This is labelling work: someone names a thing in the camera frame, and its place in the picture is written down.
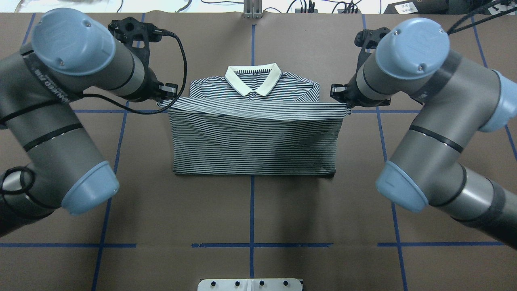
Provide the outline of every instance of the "garment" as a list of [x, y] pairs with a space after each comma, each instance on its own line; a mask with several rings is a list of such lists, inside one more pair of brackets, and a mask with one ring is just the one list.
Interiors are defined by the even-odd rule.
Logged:
[[276, 64], [229, 67], [191, 83], [168, 110], [177, 174], [332, 176], [346, 104]]
[[224, 77], [190, 83], [191, 98], [318, 102], [320, 85], [276, 64], [229, 67]]

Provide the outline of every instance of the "white bracket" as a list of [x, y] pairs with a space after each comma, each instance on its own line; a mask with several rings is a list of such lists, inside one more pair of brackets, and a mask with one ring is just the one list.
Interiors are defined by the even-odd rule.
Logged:
[[284, 279], [205, 279], [197, 291], [303, 291], [303, 281]]
[[244, 18], [262, 18], [262, 0], [244, 0]]

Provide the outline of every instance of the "blue cap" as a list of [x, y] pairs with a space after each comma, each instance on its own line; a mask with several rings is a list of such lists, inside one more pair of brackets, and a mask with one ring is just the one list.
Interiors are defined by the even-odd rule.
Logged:
[[412, 18], [381, 39], [375, 60], [386, 74], [414, 80], [434, 74], [449, 50], [449, 37], [438, 23], [427, 18]]
[[501, 95], [494, 114], [488, 122], [479, 130], [481, 132], [494, 132], [506, 124], [517, 115], [517, 84], [505, 78], [498, 71], [494, 71], [499, 76]]
[[115, 39], [107, 28], [71, 8], [50, 10], [33, 30], [32, 45], [43, 63], [62, 74], [94, 74], [115, 56]]
[[409, 211], [420, 212], [429, 205], [427, 197], [417, 184], [391, 161], [386, 162], [375, 186], [386, 198]]
[[113, 197], [119, 184], [108, 161], [84, 174], [61, 201], [61, 206], [72, 215], [82, 214]]

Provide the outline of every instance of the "white collar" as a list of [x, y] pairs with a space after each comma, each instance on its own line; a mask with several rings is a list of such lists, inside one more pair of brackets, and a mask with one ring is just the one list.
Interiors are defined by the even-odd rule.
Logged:
[[[263, 69], [271, 69], [271, 72], [269, 72], [269, 75], [267, 76], [266, 80], [260, 87], [258, 87], [256, 90], [251, 89], [248, 87], [248, 85], [244, 84], [244, 82], [239, 79], [239, 77], [235, 74], [235, 71], [239, 70], [249, 70], [249, 71], [258, 71]], [[228, 70], [226, 71], [226, 75], [224, 75], [227, 82], [235, 89], [235, 91], [239, 92], [240, 95], [246, 96], [250, 92], [257, 92], [261, 96], [266, 96], [273, 90], [273, 87], [277, 84], [278, 80], [280, 79], [280, 76], [282, 75], [282, 71], [279, 69], [276, 63], [269, 64], [269, 65], [261, 65], [261, 66], [232, 66], [228, 67]]]

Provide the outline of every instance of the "white floor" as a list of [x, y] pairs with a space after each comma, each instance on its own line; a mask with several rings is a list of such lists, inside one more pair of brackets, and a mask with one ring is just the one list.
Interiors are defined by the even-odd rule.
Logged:
[[[1, 0], [0, 12], [46, 12], [50, 9], [58, 7], [70, 7], [82, 12], [116, 12], [124, 2], [121, 12], [149, 12], [153, 10], [162, 10], [166, 12], [176, 12], [183, 7], [187, 0]], [[218, 0], [206, 0], [207, 2], [216, 2]], [[286, 12], [292, 0], [263, 0], [262, 8], [275, 7], [282, 12]], [[400, 2], [401, 0], [383, 0], [382, 10], [389, 3]], [[300, 8], [298, 0], [290, 9], [289, 13], [294, 13], [295, 8]], [[319, 13], [331, 13], [336, 3], [325, 0], [315, 0], [315, 8]], [[362, 0], [358, 5], [362, 13], [379, 13], [381, 8], [380, 0]], [[189, 8], [182, 12], [229, 12], [243, 11], [242, 4], [206, 4], [201, 0], [192, 0]]]

